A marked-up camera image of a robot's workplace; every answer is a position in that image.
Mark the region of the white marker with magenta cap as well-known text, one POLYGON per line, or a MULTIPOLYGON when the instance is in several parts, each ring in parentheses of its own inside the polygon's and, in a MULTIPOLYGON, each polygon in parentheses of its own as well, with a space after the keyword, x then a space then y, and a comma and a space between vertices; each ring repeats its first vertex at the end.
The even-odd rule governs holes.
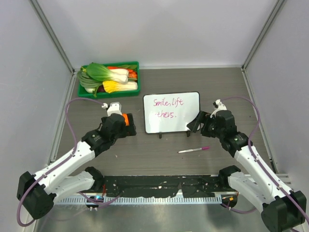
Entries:
POLYGON ((195 152, 195 151, 201 151, 201 150, 208 150, 209 146, 199 147, 199 148, 191 148, 187 150, 178 151, 177 153, 188 153, 188 152, 195 152))

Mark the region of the small white whiteboard black frame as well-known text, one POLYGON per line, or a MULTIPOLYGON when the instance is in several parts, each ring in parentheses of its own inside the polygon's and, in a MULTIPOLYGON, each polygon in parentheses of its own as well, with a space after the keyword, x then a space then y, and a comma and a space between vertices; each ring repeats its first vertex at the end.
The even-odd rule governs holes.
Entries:
POLYGON ((193 92, 178 92, 164 94, 148 94, 143 96, 144 125, 147 134, 185 132, 200 111, 200 94, 193 92))

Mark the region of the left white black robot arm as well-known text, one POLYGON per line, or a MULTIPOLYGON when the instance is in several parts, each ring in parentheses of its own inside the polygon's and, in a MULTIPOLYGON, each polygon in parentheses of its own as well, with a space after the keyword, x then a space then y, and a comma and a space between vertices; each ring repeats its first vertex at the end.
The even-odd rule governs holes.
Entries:
POLYGON ((94 167, 88 167, 76 176, 71 173, 110 149, 117 139, 136 135, 132 114, 111 114, 101 119, 99 127, 87 132, 73 149, 54 163, 34 174, 19 177, 17 210, 24 207, 34 220, 44 217, 56 202, 84 190, 97 193, 104 177, 94 167))

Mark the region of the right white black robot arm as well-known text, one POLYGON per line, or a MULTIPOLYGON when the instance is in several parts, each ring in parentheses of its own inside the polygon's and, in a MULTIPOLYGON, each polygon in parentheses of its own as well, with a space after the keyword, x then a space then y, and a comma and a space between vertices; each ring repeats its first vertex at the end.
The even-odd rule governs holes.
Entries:
POLYGON ((305 222, 306 196, 292 191, 274 174, 248 136, 237 130, 230 111, 201 111, 187 127, 191 132, 219 139, 222 148, 251 175, 248 178, 239 168, 230 166, 219 171, 218 185, 224 191, 240 192, 260 212, 269 231, 282 232, 305 222))

